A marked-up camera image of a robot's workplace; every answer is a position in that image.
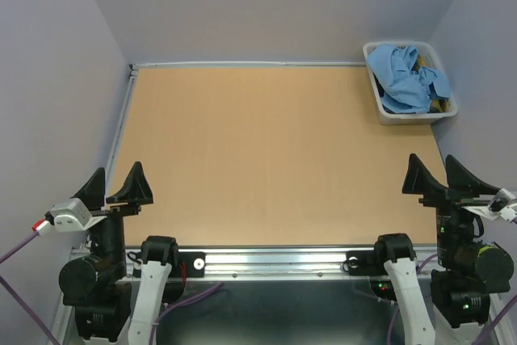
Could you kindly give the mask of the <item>light blue long sleeve shirt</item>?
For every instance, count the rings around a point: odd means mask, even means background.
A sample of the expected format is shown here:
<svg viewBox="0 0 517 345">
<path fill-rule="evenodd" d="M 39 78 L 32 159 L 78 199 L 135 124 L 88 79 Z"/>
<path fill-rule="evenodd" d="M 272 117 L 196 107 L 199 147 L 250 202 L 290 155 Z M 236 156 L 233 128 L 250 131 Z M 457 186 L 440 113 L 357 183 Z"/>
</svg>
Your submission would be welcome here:
<svg viewBox="0 0 517 345">
<path fill-rule="evenodd" d="M 427 89 L 413 70 L 418 54 L 414 44 L 379 44 L 366 56 L 380 102 L 389 114 L 432 114 Z"/>
</svg>

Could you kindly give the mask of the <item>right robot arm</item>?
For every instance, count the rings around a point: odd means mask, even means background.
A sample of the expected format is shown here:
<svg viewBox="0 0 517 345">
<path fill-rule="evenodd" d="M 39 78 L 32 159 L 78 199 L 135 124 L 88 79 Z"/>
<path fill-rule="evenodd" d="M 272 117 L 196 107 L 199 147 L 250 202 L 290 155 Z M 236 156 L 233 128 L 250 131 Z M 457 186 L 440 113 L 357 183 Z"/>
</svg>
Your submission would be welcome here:
<svg viewBox="0 0 517 345">
<path fill-rule="evenodd" d="M 417 195 L 435 210 L 438 268 L 431 270 L 430 295 L 421 289 L 426 266 L 417 260 L 407 234 L 378 237 L 372 263 L 389 277 L 407 344 L 481 344 L 511 308 L 490 318 L 491 297 L 511 289 L 515 262 L 496 242 L 483 242 L 486 220 L 516 221 L 516 196 L 479 179 L 458 159 L 445 160 L 441 183 L 411 154 L 402 193 Z"/>
</svg>

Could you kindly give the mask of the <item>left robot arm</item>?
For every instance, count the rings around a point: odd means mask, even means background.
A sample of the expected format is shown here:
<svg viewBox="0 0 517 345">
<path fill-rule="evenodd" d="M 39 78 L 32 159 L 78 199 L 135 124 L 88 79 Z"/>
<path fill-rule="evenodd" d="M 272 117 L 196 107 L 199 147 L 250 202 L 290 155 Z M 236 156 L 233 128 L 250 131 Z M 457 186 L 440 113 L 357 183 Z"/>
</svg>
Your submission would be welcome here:
<svg viewBox="0 0 517 345">
<path fill-rule="evenodd" d="M 122 188 L 106 196 L 106 175 L 99 168 L 67 201 L 50 214 L 56 231 L 86 231 L 88 255 L 69 261 L 58 284 L 64 305 L 74 309 L 78 335 L 85 344 L 153 344 L 169 275 L 179 269 L 179 247 L 172 237 L 149 236 L 141 245 L 138 293 L 123 281 L 128 274 L 124 218 L 153 203 L 143 166 L 135 162 Z"/>
</svg>

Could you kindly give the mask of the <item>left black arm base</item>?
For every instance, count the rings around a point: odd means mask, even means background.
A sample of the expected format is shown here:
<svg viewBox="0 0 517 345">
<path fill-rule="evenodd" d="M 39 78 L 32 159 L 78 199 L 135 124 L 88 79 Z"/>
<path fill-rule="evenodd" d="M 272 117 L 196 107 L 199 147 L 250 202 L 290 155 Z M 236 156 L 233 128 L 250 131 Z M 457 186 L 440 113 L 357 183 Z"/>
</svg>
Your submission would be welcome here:
<svg viewBox="0 0 517 345">
<path fill-rule="evenodd" d="M 131 276 L 141 278 L 141 252 L 127 251 L 128 263 L 132 263 Z M 203 251 L 180 251 L 179 263 L 173 267 L 170 279 L 203 278 L 205 273 L 206 254 Z"/>
</svg>

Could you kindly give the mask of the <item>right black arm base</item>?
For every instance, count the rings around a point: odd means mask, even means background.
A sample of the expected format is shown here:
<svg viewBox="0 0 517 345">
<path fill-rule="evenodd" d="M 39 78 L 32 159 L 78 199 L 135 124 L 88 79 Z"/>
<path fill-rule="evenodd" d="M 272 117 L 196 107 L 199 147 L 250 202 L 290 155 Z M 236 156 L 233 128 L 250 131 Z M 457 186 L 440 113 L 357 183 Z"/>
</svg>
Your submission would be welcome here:
<svg viewBox="0 0 517 345">
<path fill-rule="evenodd" d="M 384 276 L 386 271 L 373 250 L 349 250 L 342 269 L 349 276 Z"/>
</svg>

